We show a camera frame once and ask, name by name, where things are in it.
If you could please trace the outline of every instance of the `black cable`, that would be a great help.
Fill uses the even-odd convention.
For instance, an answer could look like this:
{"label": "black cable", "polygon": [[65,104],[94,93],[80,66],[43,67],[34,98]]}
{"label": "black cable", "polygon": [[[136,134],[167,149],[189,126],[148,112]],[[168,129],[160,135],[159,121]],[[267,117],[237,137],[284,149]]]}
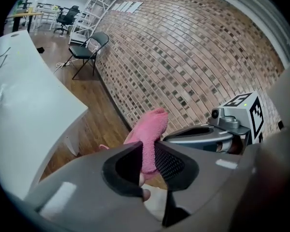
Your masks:
{"label": "black cable", "polygon": [[7,55],[5,55],[4,60],[2,61],[2,64],[0,65],[0,68],[2,67],[2,65],[3,65],[3,63],[4,63],[5,59],[6,59],[6,57],[7,57]]}
{"label": "black cable", "polygon": [[11,48],[9,47],[9,48],[5,51],[5,53],[3,53],[2,55],[0,55],[0,57],[2,57],[4,54],[6,54],[10,49],[11,49]]}

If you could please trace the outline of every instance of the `person's hand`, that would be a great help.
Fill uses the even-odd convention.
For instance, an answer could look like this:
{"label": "person's hand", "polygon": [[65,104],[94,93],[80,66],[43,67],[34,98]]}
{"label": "person's hand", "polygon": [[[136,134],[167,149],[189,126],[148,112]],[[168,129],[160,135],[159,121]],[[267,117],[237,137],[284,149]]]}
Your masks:
{"label": "person's hand", "polygon": [[[139,181],[139,186],[141,187],[145,183],[145,178],[142,173],[140,173],[140,181]],[[150,198],[150,190],[148,189],[143,189],[143,201],[147,201]]]}

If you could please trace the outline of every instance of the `desk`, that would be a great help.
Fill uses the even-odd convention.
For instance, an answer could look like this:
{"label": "desk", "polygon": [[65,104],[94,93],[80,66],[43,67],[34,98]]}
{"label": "desk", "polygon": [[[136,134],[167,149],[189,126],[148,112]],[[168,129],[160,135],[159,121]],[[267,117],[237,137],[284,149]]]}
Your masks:
{"label": "desk", "polygon": [[[51,10],[51,9],[37,9],[37,10],[41,13],[48,14],[47,20],[48,20],[49,15],[54,14],[53,19],[52,19],[52,23],[49,27],[49,30],[52,30],[54,24],[56,23],[56,19],[58,17],[58,14],[60,13],[60,10]],[[43,18],[43,15],[40,17],[39,26],[41,24],[42,18]]]}
{"label": "desk", "polygon": [[0,107],[0,183],[23,199],[61,142],[78,154],[77,127],[88,108],[50,71],[26,30],[0,37],[0,55],[9,47],[0,68],[5,86]]}
{"label": "desk", "polygon": [[30,26],[31,26],[32,18],[33,18],[34,15],[43,16],[43,13],[19,13],[19,14],[14,14],[14,15],[8,15],[7,19],[14,18],[14,24],[13,24],[12,32],[18,31],[20,18],[22,18],[23,16],[29,16],[29,22],[28,22],[27,30],[28,30],[28,32],[30,32]]}

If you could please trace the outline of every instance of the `office chair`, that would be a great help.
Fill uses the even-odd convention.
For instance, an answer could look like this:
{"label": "office chair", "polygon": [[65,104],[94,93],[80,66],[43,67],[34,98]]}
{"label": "office chair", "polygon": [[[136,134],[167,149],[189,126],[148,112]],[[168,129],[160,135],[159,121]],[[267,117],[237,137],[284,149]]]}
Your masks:
{"label": "office chair", "polygon": [[78,6],[74,5],[71,7],[71,9],[68,11],[66,15],[62,15],[62,12],[60,13],[60,16],[57,18],[57,22],[61,23],[61,28],[55,28],[54,32],[57,30],[61,30],[62,34],[64,31],[68,31],[68,28],[66,25],[71,25],[74,21],[74,17],[79,13]]}
{"label": "office chair", "polygon": [[[90,39],[94,39],[96,40],[99,44],[100,47],[94,51],[91,52],[87,47],[86,47],[86,42]],[[69,59],[64,63],[63,67],[66,66],[66,64],[69,62],[69,60],[74,57],[76,59],[82,59],[83,60],[83,65],[81,66],[81,68],[75,73],[75,75],[72,77],[72,80],[74,80],[74,78],[76,77],[76,75],[81,71],[81,69],[85,66],[85,64],[87,64],[87,62],[89,60],[94,60],[93,65],[91,65],[93,67],[93,71],[92,71],[92,75],[94,75],[95,73],[95,66],[96,66],[96,57],[97,57],[97,53],[99,52],[99,50],[104,47],[106,44],[108,43],[108,36],[105,33],[102,32],[97,32],[94,33],[91,37],[89,37],[84,43],[82,43],[80,46],[70,46],[69,47],[69,51],[72,53],[72,56],[69,57]]]}

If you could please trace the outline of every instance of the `white shelf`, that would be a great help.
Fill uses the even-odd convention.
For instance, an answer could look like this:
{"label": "white shelf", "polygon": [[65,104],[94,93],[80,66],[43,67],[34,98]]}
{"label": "white shelf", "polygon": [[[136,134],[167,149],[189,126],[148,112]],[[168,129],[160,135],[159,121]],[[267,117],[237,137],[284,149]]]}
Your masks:
{"label": "white shelf", "polygon": [[84,43],[87,40],[87,37],[85,35],[79,34],[79,33],[71,33],[71,42],[75,43]]}
{"label": "white shelf", "polygon": [[85,29],[91,29],[91,27],[92,27],[90,25],[87,25],[87,24],[84,24],[84,23],[81,23],[81,22],[77,22],[76,25],[78,27],[82,27],[82,28],[85,28]]}
{"label": "white shelf", "polygon": [[91,13],[91,12],[89,12],[89,11],[86,11],[86,10],[84,10],[83,13],[85,13],[85,14],[89,14],[89,15],[92,15],[92,16],[98,18],[98,19],[101,18],[101,17],[97,16],[96,14],[93,14],[93,13]]}
{"label": "white shelf", "polygon": [[103,5],[105,7],[109,7],[110,6],[109,4],[103,2],[102,0],[93,0],[93,1],[94,1],[94,4],[97,4],[97,5],[101,6],[101,7],[103,7]]}
{"label": "white shelf", "polygon": [[79,21],[90,21],[89,19],[86,19],[86,18],[79,18]]}

